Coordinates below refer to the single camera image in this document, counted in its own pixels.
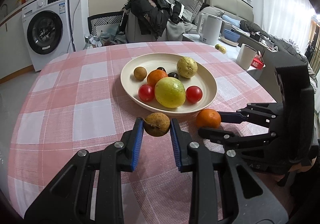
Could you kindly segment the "small yellow fruit on counter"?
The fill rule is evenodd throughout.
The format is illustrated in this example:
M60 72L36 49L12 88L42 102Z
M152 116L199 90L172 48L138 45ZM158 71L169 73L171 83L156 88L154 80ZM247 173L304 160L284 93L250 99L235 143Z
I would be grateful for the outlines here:
M227 52L227 50L226 50L226 48L225 48L224 46L220 46L220 47L219 47L219 51L220 51L221 53L223 53L223 54L226 54L226 52Z

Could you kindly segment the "blue bowl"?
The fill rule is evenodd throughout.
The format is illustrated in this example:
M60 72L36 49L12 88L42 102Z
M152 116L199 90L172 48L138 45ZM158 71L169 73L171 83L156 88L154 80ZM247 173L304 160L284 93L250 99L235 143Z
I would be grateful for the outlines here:
M232 42L237 42L240 39L239 34L233 32L231 30L228 30L228 29L223 30L223 36L225 39L232 41Z

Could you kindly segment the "orange tangerine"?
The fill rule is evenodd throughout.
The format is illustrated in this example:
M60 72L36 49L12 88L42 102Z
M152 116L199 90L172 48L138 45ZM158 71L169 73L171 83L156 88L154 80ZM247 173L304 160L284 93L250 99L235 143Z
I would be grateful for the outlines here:
M201 110L196 116L196 127L218 129L221 124L220 114L213 109Z
M167 73L163 70L153 70L147 76L147 84L154 87L157 82L165 77L168 77Z

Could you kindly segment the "pink checkered tablecloth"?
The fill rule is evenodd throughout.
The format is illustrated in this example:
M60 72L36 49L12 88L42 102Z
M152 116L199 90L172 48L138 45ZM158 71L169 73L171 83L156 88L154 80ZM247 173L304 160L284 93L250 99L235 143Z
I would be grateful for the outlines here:
M12 135L8 186L20 216L78 150L102 150L148 115L120 82L124 65L148 53L178 54L205 66L217 82L214 110L273 101L241 67L204 44L132 43L64 54L35 80ZM144 135L137 169L123 173L121 182L126 223L188 222L191 174L176 168L169 135Z

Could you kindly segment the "white electric kettle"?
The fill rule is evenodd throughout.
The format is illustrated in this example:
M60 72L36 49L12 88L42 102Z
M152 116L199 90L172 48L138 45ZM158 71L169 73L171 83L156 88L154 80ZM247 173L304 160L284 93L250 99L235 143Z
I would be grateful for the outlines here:
M221 26L222 19L220 17L201 13L197 25L197 34L200 36L200 41L208 45L215 45L219 38Z

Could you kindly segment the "yellow green guava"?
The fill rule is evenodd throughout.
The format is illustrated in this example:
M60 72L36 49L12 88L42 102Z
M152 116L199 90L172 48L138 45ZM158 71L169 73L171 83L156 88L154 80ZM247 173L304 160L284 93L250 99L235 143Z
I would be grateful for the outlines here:
M176 78L165 77L155 85L155 98L166 108L178 108L185 103L184 85Z

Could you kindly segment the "red box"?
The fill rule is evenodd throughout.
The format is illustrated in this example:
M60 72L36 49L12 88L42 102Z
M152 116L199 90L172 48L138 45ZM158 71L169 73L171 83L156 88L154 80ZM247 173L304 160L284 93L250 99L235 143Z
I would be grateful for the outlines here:
M251 62L251 66L255 69L261 70L265 66L262 56L256 54Z

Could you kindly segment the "black patterned chair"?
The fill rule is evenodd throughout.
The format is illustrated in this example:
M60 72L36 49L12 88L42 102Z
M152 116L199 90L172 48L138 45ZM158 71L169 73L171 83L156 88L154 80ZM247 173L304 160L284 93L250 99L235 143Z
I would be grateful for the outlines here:
M91 35L99 36L101 32L115 35L122 21L123 11L107 12L89 16L88 29Z

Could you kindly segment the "white paper cup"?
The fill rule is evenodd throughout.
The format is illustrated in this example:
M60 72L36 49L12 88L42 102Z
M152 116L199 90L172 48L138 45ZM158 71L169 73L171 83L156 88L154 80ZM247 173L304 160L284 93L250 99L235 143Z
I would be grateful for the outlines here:
M247 44L242 44L236 59L236 63L243 70L248 70L256 54L257 51L254 48L250 47Z

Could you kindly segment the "white washing machine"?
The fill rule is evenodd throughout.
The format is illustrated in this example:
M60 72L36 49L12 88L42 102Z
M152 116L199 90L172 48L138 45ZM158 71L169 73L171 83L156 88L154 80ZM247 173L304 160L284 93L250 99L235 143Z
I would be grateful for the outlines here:
M68 0L35 0L22 8L27 49L36 72L74 52Z

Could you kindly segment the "cream round plate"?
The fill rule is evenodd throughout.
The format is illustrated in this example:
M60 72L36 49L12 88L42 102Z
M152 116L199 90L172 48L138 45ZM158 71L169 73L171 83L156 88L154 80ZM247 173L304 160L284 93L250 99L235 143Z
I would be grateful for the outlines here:
M138 91L147 80L137 80L133 74L134 69L141 66L151 73L160 65L167 72L177 72L177 63L181 58L178 54L150 53L129 61L120 74L124 91L139 106L168 116L183 116L207 108L217 95L217 83L211 72L200 63L197 65L197 72L191 78L179 76L178 79L164 77L159 80L155 85L153 100L147 102L139 97ZM199 87L202 91L202 98L194 104L187 101L186 96L186 90L191 86Z

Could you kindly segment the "pile of dark clothes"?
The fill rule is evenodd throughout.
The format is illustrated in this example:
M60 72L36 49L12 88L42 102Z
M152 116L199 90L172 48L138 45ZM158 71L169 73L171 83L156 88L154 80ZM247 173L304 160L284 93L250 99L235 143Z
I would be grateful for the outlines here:
M155 40L165 34L167 41L181 41L187 28L185 23L191 17L191 12L178 0L128 0L122 11L120 32L129 32L129 17L133 15L140 34Z

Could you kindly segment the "grey sofa cushion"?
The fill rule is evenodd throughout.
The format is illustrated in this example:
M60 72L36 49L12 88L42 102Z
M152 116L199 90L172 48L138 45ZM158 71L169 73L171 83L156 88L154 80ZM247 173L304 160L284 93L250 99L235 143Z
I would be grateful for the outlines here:
M200 8L203 4L203 0L181 0L181 4L184 5L184 9L186 9L187 12L187 18L188 22L193 22L195 17L198 15Z

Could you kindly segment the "pale yellow bumpy guava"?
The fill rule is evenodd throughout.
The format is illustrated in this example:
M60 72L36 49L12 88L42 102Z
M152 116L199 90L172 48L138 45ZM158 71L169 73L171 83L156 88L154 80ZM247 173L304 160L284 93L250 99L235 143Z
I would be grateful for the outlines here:
M198 71L197 62L190 57L182 57L176 67L183 78L192 78Z

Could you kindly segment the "red tomato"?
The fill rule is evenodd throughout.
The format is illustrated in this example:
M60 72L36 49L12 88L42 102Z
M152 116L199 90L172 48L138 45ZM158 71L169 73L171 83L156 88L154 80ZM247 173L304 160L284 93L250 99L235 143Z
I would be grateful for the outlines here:
M197 103L202 99L203 92L198 86L190 86L186 90L186 98L190 103Z
M155 97L154 88L151 85L144 84L138 90L139 98L144 102L150 102Z

